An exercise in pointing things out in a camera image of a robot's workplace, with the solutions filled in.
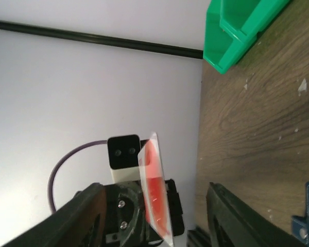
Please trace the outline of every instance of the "green container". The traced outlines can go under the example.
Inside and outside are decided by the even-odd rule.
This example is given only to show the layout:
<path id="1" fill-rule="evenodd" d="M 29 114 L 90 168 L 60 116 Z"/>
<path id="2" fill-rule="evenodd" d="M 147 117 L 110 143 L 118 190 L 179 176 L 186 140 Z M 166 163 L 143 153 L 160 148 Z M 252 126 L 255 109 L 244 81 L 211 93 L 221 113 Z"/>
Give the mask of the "green container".
<path id="1" fill-rule="evenodd" d="M 212 0 L 203 57 L 221 74 L 234 65 L 289 0 Z"/>

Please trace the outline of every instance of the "wood grain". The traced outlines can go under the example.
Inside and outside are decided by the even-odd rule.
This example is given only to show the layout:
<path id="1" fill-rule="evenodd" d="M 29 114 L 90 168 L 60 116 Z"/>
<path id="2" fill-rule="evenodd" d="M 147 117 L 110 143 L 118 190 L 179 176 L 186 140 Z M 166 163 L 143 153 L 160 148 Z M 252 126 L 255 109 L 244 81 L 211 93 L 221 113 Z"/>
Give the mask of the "wood grain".
<path id="1" fill-rule="evenodd" d="M 204 62 L 196 223 L 208 229 L 205 195 L 215 182 L 290 233 L 307 181 L 309 1 L 294 0 L 225 75 Z"/>

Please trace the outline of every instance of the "black rod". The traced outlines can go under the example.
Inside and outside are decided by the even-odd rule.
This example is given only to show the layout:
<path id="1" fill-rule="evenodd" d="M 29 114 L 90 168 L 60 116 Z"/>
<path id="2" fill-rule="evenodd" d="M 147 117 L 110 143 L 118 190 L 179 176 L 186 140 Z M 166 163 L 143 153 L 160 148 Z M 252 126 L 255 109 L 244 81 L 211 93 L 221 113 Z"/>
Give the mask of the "black rod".
<path id="1" fill-rule="evenodd" d="M 0 29 L 6 31 L 21 32 L 45 37 L 65 39 L 65 40 L 74 40 L 74 41 L 81 41 L 100 45 L 110 45 L 128 49 L 144 50 L 144 51 L 169 54 L 187 58 L 202 59 L 202 50 L 190 49 L 178 46 L 163 45 L 144 41 L 129 40 L 129 39 L 83 33 L 83 32 L 73 32 L 62 29 L 38 27 L 38 26 L 31 26 L 18 23 L 3 22 L 3 21 L 0 21 Z"/>

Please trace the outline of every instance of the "white speck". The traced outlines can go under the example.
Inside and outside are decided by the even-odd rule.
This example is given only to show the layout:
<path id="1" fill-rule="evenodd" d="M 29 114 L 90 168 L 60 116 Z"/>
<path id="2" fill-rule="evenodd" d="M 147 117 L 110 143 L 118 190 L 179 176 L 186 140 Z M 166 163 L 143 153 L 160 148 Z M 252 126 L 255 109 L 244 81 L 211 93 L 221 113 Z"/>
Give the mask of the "white speck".
<path id="1" fill-rule="evenodd" d="M 301 85 L 298 88 L 299 97 L 301 96 L 301 92 L 306 91 L 307 92 L 307 80 L 304 78 L 301 82 Z"/>

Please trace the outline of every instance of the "white backdrop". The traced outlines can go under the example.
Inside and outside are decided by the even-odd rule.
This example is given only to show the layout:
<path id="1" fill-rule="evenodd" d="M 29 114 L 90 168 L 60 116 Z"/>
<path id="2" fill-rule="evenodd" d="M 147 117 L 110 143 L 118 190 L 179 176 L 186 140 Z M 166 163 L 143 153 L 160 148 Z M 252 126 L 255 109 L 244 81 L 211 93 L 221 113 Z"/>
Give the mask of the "white backdrop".
<path id="1" fill-rule="evenodd" d="M 0 0 L 0 20 L 203 49 L 210 0 Z"/>
<path id="2" fill-rule="evenodd" d="M 47 180 L 67 152 L 110 136 L 145 139 L 151 131 L 192 227 L 201 65 L 0 31 L 0 245 L 49 216 Z M 66 162 L 55 181 L 57 206 L 92 182 L 112 183 L 107 147 Z"/>

